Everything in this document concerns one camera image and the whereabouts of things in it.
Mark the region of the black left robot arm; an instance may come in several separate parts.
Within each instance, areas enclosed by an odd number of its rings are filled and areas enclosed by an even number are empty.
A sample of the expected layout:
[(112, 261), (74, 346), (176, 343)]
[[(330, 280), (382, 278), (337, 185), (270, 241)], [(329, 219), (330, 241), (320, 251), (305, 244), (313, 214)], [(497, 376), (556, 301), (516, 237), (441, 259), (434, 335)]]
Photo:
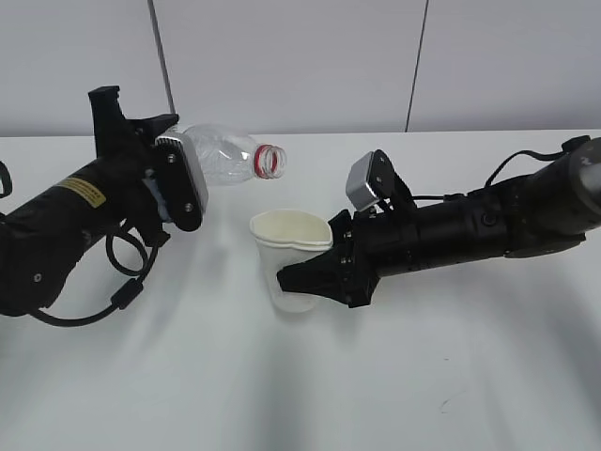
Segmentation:
[[(1, 217), (1, 313), (31, 316), (56, 327), (95, 323), (126, 308), (142, 292), (159, 250), (170, 236), (159, 204), (144, 181), (156, 174), (155, 140), (177, 125), (176, 114), (124, 117), (118, 86), (89, 92), (96, 158), (16, 210)], [(143, 266), (99, 313), (61, 319), (46, 313), (70, 272), (98, 241), (120, 238), (139, 252)]]

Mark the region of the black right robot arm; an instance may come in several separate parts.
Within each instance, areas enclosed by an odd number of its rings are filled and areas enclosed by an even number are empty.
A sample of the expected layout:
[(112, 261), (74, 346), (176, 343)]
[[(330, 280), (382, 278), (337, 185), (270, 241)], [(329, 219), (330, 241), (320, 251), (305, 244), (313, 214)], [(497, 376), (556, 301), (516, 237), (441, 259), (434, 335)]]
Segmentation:
[(386, 276), (576, 247), (600, 225), (600, 142), (577, 136), (538, 160), (535, 173), (490, 177), (467, 194), (417, 196), (383, 151), (371, 151), (351, 167), (352, 209), (331, 218), (332, 248), (283, 267), (278, 283), (356, 308)]

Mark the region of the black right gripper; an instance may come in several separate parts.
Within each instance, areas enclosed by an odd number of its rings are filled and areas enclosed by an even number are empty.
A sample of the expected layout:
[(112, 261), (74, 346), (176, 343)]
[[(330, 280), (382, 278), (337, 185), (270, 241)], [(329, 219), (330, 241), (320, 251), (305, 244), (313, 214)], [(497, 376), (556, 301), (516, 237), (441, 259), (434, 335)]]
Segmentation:
[(337, 253), (283, 267), (276, 274), (282, 291), (332, 299), (349, 308), (369, 305), (383, 273), (400, 257), (411, 260), (404, 247), (417, 237), (416, 213), (413, 198), (399, 194), (353, 216), (341, 210), (328, 221)]

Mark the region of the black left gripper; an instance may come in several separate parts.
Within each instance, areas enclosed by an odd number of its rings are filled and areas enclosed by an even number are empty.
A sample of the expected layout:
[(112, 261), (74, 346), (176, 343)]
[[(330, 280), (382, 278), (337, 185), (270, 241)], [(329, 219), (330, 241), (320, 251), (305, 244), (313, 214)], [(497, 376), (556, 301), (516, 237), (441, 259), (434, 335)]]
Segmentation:
[(147, 247), (163, 246), (164, 232), (158, 201), (145, 184), (155, 170), (155, 140), (179, 123), (178, 114), (127, 120), (119, 105), (119, 86), (88, 92), (96, 155), (103, 160), (107, 199), (127, 231), (135, 229)]

